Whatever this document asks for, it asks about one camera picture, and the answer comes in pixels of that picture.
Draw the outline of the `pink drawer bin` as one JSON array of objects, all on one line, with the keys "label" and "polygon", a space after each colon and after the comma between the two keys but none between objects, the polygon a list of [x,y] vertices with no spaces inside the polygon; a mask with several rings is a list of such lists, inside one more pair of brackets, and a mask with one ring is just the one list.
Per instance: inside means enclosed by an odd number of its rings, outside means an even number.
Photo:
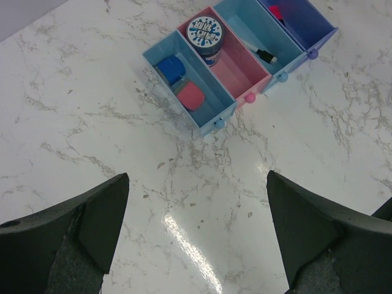
[{"label": "pink drawer bin", "polygon": [[225,86],[226,90],[235,98],[237,108],[254,103],[256,95],[268,85],[271,74],[257,61],[253,53],[242,43],[240,38],[212,7],[207,7],[178,27],[178,31],[185,39],[188,23],[194,17],[200,15],[214,16],[224,27],[224,40],[220,58],[214,66],[209,68]]}]

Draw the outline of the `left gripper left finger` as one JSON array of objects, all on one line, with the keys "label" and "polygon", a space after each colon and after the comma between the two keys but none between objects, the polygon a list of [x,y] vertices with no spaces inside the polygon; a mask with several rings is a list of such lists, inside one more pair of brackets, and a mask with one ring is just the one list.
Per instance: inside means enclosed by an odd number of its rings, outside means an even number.
[{"label": "left gripper left finger", "polygon": [[100,293],[128,196],[129,177],[123,173],[1,224],[1,293]]}]

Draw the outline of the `purple drawer bin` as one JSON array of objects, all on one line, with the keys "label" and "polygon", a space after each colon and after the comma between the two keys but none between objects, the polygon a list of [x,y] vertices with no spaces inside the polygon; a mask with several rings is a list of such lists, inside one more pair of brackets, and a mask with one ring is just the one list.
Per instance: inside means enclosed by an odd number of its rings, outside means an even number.
[{"label": "purple drawer bin", "polygon": [[[307,59],[317,59],[320,49],[338,31],[308,0],[260,0],[259,3],[306,52]],[[279,7],[285,26],[270,12],[269,6],[273,5]]]}]

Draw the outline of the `blue white eraser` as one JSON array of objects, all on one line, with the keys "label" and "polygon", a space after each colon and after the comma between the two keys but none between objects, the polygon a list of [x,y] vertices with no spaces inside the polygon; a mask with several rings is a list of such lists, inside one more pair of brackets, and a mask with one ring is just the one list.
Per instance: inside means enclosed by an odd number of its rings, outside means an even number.
[{"label": "blue white eraser", "polygon": [[154,69],[169,86],[173,86],[186,74],[183,62],[176,56],[171,55],[158,62]]}]

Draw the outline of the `light blue drawer bin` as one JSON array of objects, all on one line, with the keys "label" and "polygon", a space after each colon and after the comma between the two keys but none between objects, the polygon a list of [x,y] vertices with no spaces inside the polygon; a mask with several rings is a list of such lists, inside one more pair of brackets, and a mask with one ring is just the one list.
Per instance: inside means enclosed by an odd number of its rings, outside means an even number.
[{"label": "light blue drawer bin", "polygon": [[201,136],[225,127],[237,102],[178,30],[143,57]]}]

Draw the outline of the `pink eraser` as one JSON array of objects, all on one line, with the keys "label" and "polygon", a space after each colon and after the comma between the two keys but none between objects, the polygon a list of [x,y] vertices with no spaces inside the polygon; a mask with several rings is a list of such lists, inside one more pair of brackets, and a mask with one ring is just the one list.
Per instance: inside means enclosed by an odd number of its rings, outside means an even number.
[{"label": "pink eraser", "polygon": [[175,96],[189,111],[196,111],[205,101],[202,90],[190,80],[184,80],[179,84],[175,90]]}]

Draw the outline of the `blue round tape dispenser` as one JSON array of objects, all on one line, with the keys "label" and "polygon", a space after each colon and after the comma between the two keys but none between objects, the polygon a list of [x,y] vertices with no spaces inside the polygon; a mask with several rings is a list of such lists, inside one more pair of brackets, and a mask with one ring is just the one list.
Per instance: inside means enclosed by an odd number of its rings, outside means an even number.
[{"label": "blue round tape dispenser", "polygon": [[194,17],[186,27],[186,39],[209,66],[214,66],[221,53],[224,27],[214,16]]}]

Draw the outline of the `black pen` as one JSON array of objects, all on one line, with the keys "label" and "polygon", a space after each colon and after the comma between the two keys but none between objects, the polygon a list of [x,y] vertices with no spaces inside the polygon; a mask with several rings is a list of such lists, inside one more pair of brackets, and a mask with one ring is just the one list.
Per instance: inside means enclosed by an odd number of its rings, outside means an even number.
[{"label": "black pen", "polygon": [[253,53],[255,53],[261,60],[267,62],[268,64],[274,64],[277,61],[277,58],[271,53],[261,50],[255,45],[242,40],[242,43]]}]

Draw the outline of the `pink black highlighter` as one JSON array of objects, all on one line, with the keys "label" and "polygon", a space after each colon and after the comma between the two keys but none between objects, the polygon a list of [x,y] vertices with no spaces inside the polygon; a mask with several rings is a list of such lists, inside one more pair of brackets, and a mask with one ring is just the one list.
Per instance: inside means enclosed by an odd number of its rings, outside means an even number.
[{"label": "pink black highlighter", "polygon": [[269,11],[279,20],[283,26],[285,26],[285,21],[277,5],[269,6]]}]

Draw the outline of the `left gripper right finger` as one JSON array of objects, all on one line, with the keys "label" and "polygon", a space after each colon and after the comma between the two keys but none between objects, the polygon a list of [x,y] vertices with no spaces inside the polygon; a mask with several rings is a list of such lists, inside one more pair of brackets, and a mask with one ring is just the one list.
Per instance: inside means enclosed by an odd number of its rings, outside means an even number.
[{"label": "left gripper right finger", "polygon": [[269,171],[287,293],[391,293],[391,201],[366,215]]}]

